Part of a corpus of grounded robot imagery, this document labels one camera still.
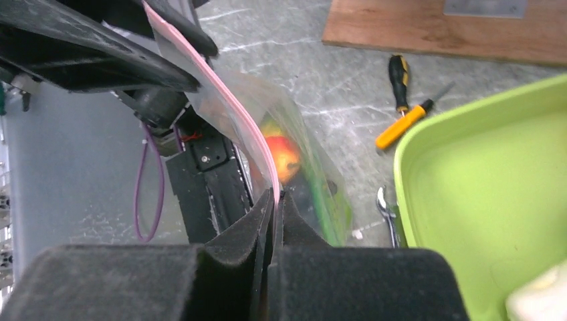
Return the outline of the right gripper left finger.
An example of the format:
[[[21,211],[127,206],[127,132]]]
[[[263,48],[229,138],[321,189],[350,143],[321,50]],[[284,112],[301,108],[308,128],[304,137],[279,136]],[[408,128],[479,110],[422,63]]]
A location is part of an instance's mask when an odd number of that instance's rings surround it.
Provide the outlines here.
[[[205,244],[65,245],[37,256],[2,320],[265,320],[272,190]]]

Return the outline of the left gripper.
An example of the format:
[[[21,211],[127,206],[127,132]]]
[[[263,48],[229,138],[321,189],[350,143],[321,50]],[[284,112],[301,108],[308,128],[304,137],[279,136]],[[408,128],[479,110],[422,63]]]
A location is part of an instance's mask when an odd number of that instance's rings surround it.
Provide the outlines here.
[[[197,19],[169,1],[2,1],[1,81],[34,94],[40,82],[71,92],[114,92],[153,128],[168,128],[199,81],[119,34],[154,39],[153,9],[207,58],[219,53]]]

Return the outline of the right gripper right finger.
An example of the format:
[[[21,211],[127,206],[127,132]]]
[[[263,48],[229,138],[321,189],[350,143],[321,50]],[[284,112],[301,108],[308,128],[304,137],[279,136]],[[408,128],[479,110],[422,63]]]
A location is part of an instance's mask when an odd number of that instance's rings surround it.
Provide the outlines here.
[[[332,247],[290,193],[273,214],[269,320],[467,320],[453,270],[420,248]]]

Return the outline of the red apple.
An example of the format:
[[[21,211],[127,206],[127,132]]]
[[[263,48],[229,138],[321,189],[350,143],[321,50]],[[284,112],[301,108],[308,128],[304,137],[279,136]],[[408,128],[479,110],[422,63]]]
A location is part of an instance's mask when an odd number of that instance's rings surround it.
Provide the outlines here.
[[[300,151],[294,141],[284,136],[269,136],[265,141],[273,157],[277,177],[285,185],[300,170]]]

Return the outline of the clear zip top bag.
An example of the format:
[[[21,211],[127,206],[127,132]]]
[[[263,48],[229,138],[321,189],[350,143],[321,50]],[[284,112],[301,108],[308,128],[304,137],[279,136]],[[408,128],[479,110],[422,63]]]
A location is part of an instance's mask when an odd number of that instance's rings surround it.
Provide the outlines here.
[[[245,156],[249,165],[253,197],[266,189],[275,195],[291,192],[305,218],[314,218],[320,234],[313,196],[305,170],[343,176],[322,144],[308,128],[297,104],[281,87],[258,77],[215,69],[197,50],[197,42],[181,33],[173,23],[179,12],[162,1],[143,1],[142,6],[156,36],[160,55],[199,82],[188,93],[198,116],[226,136]],[[284,136],[294,141],[300,151],[301,167],[285,185],[278,177],[273,157],[265,141],[269,136]]]

